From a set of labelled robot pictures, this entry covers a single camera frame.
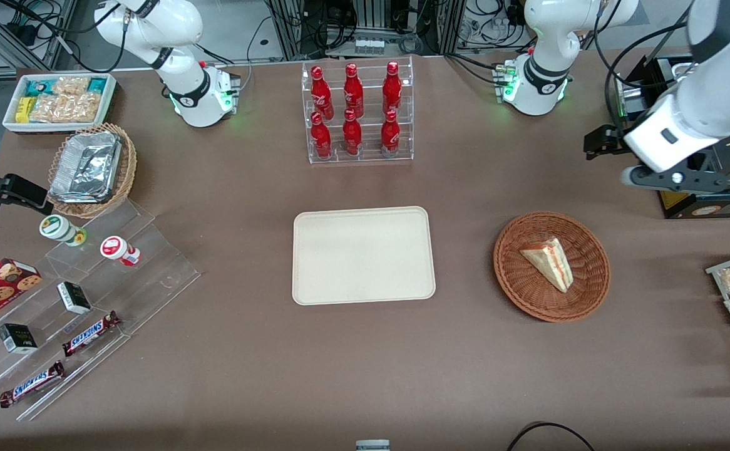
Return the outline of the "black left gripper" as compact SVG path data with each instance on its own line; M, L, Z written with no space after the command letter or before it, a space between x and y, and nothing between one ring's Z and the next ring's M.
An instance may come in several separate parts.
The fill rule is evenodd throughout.
M583 137L583 154L588 162L599 156L617 156L629 152L630 148L614 125L602 125Z

